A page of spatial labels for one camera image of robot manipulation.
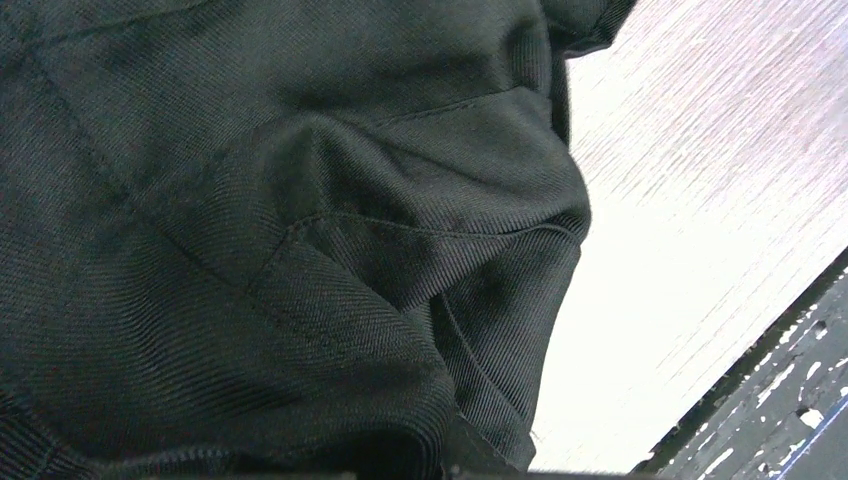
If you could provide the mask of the black garment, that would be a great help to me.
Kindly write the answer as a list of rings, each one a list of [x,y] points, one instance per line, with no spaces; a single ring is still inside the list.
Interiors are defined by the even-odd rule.
[[[630,1],[5,1],[1,475],[525,472]]]

